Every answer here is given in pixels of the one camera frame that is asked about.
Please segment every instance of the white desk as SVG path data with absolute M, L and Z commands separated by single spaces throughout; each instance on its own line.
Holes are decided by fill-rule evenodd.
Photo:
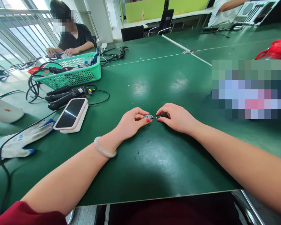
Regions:
M 212 8 L 207 8 L 207 9 L 200 10 L 200 11 L 174 15 L 173 19 L 180 19 L 183 17 L 196 16 L 196 15 L 205 15 L 205 14 L 210 14 L 210 13 L 212 13 Z M 144 28 L 148 28 L 148 25 L 147 25 L 148 23 L 157 23 L 160 21 L 161 21 L 161 18 L 156 18 L 156 19 L 144 20 L 144 21 L 139 21 L 139 22 L 134 22 L 134 23 L 124 23 L 124 28 L 136 27 L 136 26 L 141 26 L 141 25 L 143 25 Z

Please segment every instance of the work glove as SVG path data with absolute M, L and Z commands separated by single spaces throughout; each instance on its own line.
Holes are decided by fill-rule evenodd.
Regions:
M 35 152 L 35 149 L 27 149 L 24 147 L 51 133 L 53 131 L 54 123 L 55 122 L 53 122 L 52 119 L 46 119 L 19 133 L 4 145 L 1 152 L 2 159 L 32 155 Z M 14 135 L 15 134 L 12 134 L 1 138 L 0 147 Z

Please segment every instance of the green plastic basket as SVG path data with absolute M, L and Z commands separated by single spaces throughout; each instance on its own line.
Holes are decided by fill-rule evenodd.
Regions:
M 84 64 L 85 61 L 91 60 L 95 54 L 96 52 L 92 52 L 83 55 L 73 56 L 66 59 L 55 60 L 54 62 L 60 64 L 61 67 L 55 63 L 48 63 L 47 65 L 44 66 L 44 68 L 77 67 L 77 65 L 79 64 Z M 54 90 L 64 86 L 71 87 L 71 86 L 76 86 L 76 85 L 96 81 L 101 78 L 100 56 L 98 55 L 97 63 L 95 65 L 86 68 L 81 68 L 81 69 L 68 71 L 64 73 L 58 73 L 58 74 L 50 73 L 49 71 L 41 71 L 37 73 L 37 75 L 41 75 L 43 77 L 40 78 L 34 77 L 33 78 L 34 81 L 40 81 Z

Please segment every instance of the wireless charger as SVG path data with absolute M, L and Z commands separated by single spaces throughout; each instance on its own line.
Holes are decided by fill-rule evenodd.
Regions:
M 81 126 L 82 126 L 82 123 L 84 121 L 84 117 L 85 117 L 85 114 L 86 114 L 86 111 L 88 109 L 88 104 L 84 107 L 84 110 L 83 110 L 83 113 L 80 117 L 80 120 L 77 124 L 77 127 L 74 128 L 73 130 L 61 130 L 60 133 L 64 133 L 64 134 L 67 134 L 67 133 L 76 133 L 76 132 L 79 132 L 80 129 L 81 129 Z

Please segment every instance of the bracelet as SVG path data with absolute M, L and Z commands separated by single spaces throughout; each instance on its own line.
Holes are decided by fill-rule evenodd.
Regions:
M 108 158 L 113 158 L 116 156 L 116 151 L 114 153 L 110 153 L 110 152 L 107 152 L 105 151 L 104 149 L 102 149 L 98 143 L 98 140 L 99 140 L 100 137 L 96 137 L 95 140 L 94 140 L 94 143 L 95 143 L 95 147 L 96 149 L 104 156 L 108 157 Z

